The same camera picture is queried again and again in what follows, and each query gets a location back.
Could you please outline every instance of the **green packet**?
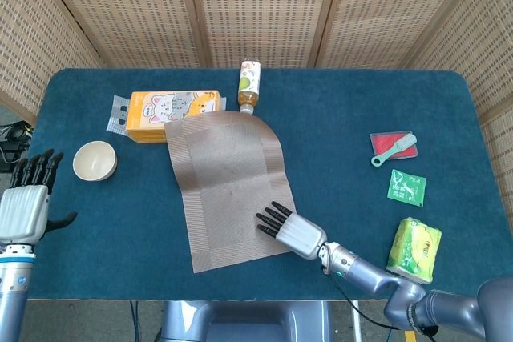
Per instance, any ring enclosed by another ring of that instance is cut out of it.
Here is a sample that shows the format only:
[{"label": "green packet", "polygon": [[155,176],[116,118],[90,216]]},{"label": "green packet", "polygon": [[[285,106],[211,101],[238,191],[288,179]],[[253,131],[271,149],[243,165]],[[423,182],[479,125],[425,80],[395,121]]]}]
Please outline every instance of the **green packet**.
[{"label": "green packet", "polygon": [[442,232],[419,220],[401,221],[390,250],[386,269],[420,284],[433,281],[434,260]]},{"label": "green packet", "polygon": [[392,170],[390,185],[388,186],[388,198],[422,207],[425,191],[426,178]]}]

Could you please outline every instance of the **bottle label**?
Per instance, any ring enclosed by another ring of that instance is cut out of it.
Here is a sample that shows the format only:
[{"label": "bottle label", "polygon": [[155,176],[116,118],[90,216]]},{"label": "bottle label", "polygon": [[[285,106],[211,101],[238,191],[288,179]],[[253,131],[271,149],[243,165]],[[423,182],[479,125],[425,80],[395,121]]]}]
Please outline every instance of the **bottle label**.
[{"label": "bottle label", "polygon": [[259,93],[261,65],[257,61],[244,60],[240,66],[239,91]]}]

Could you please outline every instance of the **cat cartoon packaging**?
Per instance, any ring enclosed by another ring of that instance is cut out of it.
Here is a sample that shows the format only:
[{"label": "cat cartoon packaging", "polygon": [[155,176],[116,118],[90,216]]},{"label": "cat cartoon packaging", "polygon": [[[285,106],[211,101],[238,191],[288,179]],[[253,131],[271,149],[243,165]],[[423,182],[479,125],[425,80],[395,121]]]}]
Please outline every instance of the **cat cartoon packaging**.
[{"label": "cat cartoon packaging", "polygon": [[164,143],[164,123],[220,109],[220,94],[206,91],[135,91],[127,116],[128,136],[139,143]]}]

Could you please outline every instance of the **bowl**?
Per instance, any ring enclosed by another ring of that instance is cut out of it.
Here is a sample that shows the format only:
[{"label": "bowl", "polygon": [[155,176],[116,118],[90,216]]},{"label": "bowl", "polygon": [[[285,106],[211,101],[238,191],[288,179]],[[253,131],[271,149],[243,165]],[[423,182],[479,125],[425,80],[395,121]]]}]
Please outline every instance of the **bowl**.
[{"label": "bowl", "polygon": [[107,179],[117,165],[118,159],[114,148],[100,140],[84,144],[73,158],[73,171],[80,179],[87,182]]}]

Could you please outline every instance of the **plastic bottle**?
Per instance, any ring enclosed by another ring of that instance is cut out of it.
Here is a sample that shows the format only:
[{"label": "plastic bottle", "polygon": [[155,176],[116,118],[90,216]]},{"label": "plastic bottle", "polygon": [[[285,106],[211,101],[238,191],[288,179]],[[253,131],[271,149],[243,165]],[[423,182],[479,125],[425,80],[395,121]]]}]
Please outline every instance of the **plastic bottle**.
[{"label": "plastic bottle", "polygon": [[237,100],[240,112],[252,114],[260,94],[261,65],[255,60],[244,60],[240,66],[239,93]]}]

